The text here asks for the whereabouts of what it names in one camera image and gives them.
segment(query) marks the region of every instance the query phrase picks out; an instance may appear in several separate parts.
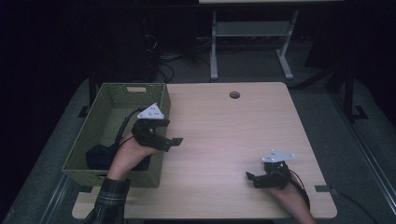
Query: background desk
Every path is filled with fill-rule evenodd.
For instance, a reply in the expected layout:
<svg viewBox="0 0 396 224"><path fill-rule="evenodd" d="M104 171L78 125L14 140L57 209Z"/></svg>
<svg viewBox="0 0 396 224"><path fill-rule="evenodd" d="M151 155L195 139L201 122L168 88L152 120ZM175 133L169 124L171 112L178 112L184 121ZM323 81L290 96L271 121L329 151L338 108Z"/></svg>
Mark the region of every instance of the background desk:
<svg viewBox="0 0 396 224"><path fill-rule="evenodd" d="M127 218L288 217L245 172L263 174L261 157L275 148L294 153L291 170L304 181L314 217L335 217L315 155L286 86L282 83L173 84L167 136L183 137L165 153L157 189L131 189ZM232 99L231 91L240 93ZM93 209L99 188L80 193L73 216Z"/></svg>

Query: sleeve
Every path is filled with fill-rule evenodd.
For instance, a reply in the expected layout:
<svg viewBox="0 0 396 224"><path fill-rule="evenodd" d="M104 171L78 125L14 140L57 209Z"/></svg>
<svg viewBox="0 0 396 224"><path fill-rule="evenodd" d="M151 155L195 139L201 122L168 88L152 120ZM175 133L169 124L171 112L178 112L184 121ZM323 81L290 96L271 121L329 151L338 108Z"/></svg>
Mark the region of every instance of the sleeve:
<svg viewBox="0 0 396 224"><path fill-rule="evenodd" d="M126 197L130 181L105 179L96 198L95 206L84 223L123 223Z"/></svg>

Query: green woven basket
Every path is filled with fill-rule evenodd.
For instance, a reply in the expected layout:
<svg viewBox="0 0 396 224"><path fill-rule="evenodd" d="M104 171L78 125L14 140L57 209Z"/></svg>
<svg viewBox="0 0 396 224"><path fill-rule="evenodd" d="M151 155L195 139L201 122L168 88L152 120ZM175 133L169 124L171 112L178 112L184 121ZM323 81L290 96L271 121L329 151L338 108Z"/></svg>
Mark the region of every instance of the green woven basket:
<svg viewBox="0 0 396 224"><path fill-rule="evenodd" d="M171 101L165 84L151 83L104 83L64 163L63 172L83 186L101 186L107 170L92 170L85 160L85 153L97 144L110 146L120 126L133 110L157 103L166 119L169 119ZM125 132L131 131L134 115ZM166 135L166 128L157 129L157 134ZM134 188L157 188L163 167L163 153L143 160L139 169L132 170L128 178Z"/></svg>

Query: person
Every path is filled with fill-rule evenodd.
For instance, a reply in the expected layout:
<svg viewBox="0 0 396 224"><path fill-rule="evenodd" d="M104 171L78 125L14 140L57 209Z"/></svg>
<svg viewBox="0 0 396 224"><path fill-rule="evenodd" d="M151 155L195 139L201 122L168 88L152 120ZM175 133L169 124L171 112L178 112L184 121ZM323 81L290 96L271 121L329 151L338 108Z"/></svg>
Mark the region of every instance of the person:
<svg viewBox="0 0 396 224"><path fill-rule="evenodd" d="M87 215L84 223L123 223L124 207L130 188L130 180L126 179L126 176L145 157L158 152L159 150L152 147L140 146L131 132L124 136L120 140L120 148L111 163L94 208ZM267 190L299 223L316 223L303 197L292 184L288 183L284 189Z"/></svg>

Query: gray floor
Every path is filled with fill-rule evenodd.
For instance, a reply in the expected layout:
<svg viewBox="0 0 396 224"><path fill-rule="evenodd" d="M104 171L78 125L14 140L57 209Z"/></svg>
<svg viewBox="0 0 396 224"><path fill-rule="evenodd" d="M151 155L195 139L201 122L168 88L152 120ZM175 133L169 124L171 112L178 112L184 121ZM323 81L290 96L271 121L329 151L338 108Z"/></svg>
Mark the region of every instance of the gray floor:
<svg viewBox="0 0 396 224"><path fill-rule="evenodd" d="M292 41L287 58L295 78L286 80L276 58L277 47L279 41L250 46L248 50L234 54L219 54L219 79L216 82L278 81L293 86L320 71L304 67L311 43ZM209 54L202 53L198 56L202 60L179 59L167 63L175 70L174 83L209 80L209 66L204 62L209 61ZM166 75L171 75L169 68L162 66L162 69ZM303 91L290 91L326 182L358 201L378 223L396 223L396 216L375 181L369 163L363 157L361 142L356 140L356 134L352 132L358 130L361 133L394 186L395 127L389 123L375 105L370 92L359 81L355 82L354 103L363 107L369 119L349 123L338 105L338 96L342 96L342 90L339 95L330 95L324 90L327 80L325 77ZM161 77L156 79L156 82L162 81ZM88 105L88 96L88 84L85 81L65 109L5 223L78 223L71 211L80 186L65 178L61 168L82 125L83 119L78 118L78 113L84 105ZM64 186L64 191L57 191L58 187L62 189L61 186ZM373 223L358 206L346 198L333 195L333 199L338 210L337 217L321 219L319 223ZM295 221L280 219L276 223Z"/></svg>

